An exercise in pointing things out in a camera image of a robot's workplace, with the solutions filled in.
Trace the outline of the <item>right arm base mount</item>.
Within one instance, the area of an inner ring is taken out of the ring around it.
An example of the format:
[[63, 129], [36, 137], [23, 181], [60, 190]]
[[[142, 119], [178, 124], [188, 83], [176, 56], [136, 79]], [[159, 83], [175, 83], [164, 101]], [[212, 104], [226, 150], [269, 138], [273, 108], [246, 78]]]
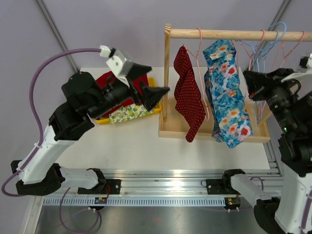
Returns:
[[209, 195], [234, 195], [234, 197], [225, 198], [225, 207], [228, 213], [240, 211], [241, 194], [232, 187], [231, 178], [234, 175], [244, 175], [242, 169], [225, 170], [222, 177], [219, 179], [204, 179], [201, 180], [201, 185], [207, 189]]

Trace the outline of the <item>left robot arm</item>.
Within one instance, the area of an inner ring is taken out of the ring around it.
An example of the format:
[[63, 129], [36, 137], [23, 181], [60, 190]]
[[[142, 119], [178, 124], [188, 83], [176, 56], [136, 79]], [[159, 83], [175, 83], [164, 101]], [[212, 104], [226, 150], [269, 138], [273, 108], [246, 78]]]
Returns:
[[50, 116], [42, 142], [27, 158], [11, 163], [12, 172], [19, 176], [16, 183], [18, 195], [45, 196], [60, 188], [76, 188], [84, 195], [108, 195], [111, 188], [100, 169], [68, 169], [57, 164], [56, 160], [94, 127], [93, 119], [124, 101], [132, 99], [146, 110], [152, 110], [169, 88], [151, 87], [144, 82], [135, 87], [133, 82], [150, 71], [150, 66], [135, 63], [126, 75], [127, 83], [110, 75], [103, 87], [98, 86], [88, 72], [73, 74], [61, 88], [66, 101]]

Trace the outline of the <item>blue floral skirt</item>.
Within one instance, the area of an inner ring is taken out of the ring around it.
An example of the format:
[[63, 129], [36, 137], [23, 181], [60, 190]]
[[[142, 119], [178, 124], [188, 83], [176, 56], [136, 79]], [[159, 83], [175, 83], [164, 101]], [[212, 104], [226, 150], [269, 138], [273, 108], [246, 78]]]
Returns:
[[234, 148], [253, 133], [240, 90], [236, 49], [232, 41], [219, 39], [203, 51], [203, 56], [208, 68], [205, 93], [214, 118], [212, 137]]

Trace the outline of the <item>plain red skirt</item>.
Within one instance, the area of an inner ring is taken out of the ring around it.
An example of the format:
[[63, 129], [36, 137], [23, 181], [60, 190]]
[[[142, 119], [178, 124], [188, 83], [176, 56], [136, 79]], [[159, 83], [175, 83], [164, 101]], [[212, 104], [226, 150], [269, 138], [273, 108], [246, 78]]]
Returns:
[[[96, 83], [102, 89], [107, 84], [112, 84], [115, 80], [116, 80], [116, 77], [110, 71], [110, 72], [107, 72], [107, 73], [103, 74], [98, 79], [96, 79]], [[138, 79], [136, 79], [133, 82], [135, 88], [142, 94], [140, 83], [144, 83], [145, 85], [149, 86], [147, 75], [143, 75], [143, 76], [139, 77]], [[126, 107], [126, 106], [131, 105], [131, 104], [134, 104], [134, 101], [131, 98], [129, 98], [126, 101], [122, 102], [120, 105], [118, 105], [115, 108], [113, 108], [112, 110], [110, 110], [110, 111], [106, 112], [105, 114], [103, 114], [101, 116], [101, 118], [108, 118], [109, 114], [113, 113], [114, 111], [116, 111], [120, 107]]]

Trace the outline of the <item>pink hanger of tan skirt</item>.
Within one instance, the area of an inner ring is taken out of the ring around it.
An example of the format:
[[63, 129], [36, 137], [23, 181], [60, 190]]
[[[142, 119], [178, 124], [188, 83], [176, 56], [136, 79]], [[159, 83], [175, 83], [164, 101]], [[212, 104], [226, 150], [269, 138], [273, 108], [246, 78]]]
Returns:
[[300, 40], [297, 42], [297, 44], [288, 53], [285, 53], [284, 42], [281, 43], [283, 60], [281, 62], [280, 68], [282, 68], [284, 66], [284, 63], [287, 61], [290, 54], [300, 45], [300, 43], [304, 39], [305, 35], [306, 35], [306, 31], [302, 31], [302, 36], [301, 36]]

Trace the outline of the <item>pink hanger of red skirt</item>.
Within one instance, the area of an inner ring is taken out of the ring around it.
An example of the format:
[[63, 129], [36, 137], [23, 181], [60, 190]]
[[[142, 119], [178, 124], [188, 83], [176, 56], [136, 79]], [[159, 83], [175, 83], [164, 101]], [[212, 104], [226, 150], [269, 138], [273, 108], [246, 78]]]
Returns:
[[264, 38], [265, 38], [265, 34], [266, 34], [266, 31], [264, 29], [261, 30], [262, 31], [262, 37], [261, 37], [261, 41], [260, 43], [255, 47], [254, 49], [254, 52], [252, 53], [251, 57], [250, 57], [250, 62], [249, 62], [249, 67], [248, 67], [248, 70], [250, 71], [252, 68], [251, 66], [254, 65], [254, 57], [256, 56], [258, 50], [260, 49], [263, 41], [264, 41]]

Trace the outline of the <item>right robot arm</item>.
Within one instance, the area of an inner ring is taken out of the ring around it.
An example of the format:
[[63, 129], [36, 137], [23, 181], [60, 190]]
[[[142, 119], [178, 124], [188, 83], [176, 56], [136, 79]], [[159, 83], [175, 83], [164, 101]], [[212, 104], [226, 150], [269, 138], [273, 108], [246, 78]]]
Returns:
[[249, 97], [265, 101], [275, 117], [283, 163], [281, 197], [258, 188], [240, 169], [224, 172], [221, 187], [236, 191], [253, 208], [258, 225], [269, 234], [309, 234], [312, 231], [312, 96], [299, 97], [300, 74], [279, 68], [270, 73], [244, 71]]

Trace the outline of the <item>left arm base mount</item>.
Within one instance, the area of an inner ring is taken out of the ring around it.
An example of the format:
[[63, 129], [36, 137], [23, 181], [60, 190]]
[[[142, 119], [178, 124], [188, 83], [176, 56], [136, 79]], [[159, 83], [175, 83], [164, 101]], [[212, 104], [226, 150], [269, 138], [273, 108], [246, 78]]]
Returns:
[[105, 195], [104, 197], [96, 197], [95, 204], [100, 206], [89, 206], [89, 208], [100, 211], [105, 207], [109, 195], [119, 195], [121, 188], [120, 179], [106, 179], [102, 171], [98, 168], [89, 168], [86, 171], [92, 170], [97, 175], [97, 184], [91, 189], [78, 188], [79, 195]]

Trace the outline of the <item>blue hanger of floral skirt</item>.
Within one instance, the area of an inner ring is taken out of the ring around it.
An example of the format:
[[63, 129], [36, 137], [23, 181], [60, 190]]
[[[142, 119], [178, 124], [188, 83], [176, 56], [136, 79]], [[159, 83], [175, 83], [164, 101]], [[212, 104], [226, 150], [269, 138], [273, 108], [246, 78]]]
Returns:
[[[277, 23], [271, 24], [269, 26], [269, 29], [273, 29], [274, 32], [276, 32], [276, 30], [279, 30], [280, 34], [279, 34], [278, 42], [280, 42], [280, 40], [284, 37], [284, 35], [287, 31], [287, 25], [284, 22], [277, 22]], [[259, 72], [261, 72], [261, 71], [265, 72], [266, 70], [263, 71], [263, 66], [262, 66], [263, 65], [263, 58], [259, 58], [259, 64], [260, 64], [260, 71]], [[256, 66], [253, 66], [252, 71], [257, 71]], [[266, 106], [265, 101], [255, 101], [254, 105], [252, 107], [252, 114], [254, 115], [254, 118], [255, 118], [255, 132], [257, 132], [258, 125], [260, 123], [262, 123], [264, 120], [263, 112], [264, 112], [265, 106]]]

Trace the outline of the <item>blue hanger of lemon skirt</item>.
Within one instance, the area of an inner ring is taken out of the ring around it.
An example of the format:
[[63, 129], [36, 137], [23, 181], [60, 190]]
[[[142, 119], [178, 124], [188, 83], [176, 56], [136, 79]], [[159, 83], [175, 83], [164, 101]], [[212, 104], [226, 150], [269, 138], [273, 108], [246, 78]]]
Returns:
[[[273, 41], [273, 42], [269, 42], [268, 45], [261, 45], [260, 49], [258, 50], [256, 56], [254, 57], [254, 65], [251, 66], [251, 71], [253, 70], [253, 66], [256, 66], [256, 70], [259, 72], [260, 71], [260, 64], [259, 64], [259, 58], [263, 58], [263, 71], [265, 71], [265, 59], [267, 57], [267, 55], [270, 53], [270, 51], [275, 47], [275, 45], [278, 43], [278, 40], [279, 40], [279, 30], [276, 30], [276, 39]], [[253, 46], [247, 42], [243, 42], [243, 41], [240, 41], [240, 44], [243, 46], [245, 52], [247, 53], [249, 59], [252, 55], [252, 53], [254, 52], [254, 49], [257, 45]]]

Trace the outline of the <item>lemon print skirt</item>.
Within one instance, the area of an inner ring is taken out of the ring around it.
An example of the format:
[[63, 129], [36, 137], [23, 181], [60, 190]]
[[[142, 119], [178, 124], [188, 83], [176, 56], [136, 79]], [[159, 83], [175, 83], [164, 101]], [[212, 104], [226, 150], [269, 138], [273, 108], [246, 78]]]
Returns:
[[143, 105], [131, 104], [125, 107], [121, 106], [119, 109], [109, 114], [109, 123], [126, 122], [149, 114], [150, 111], [148, 111]]

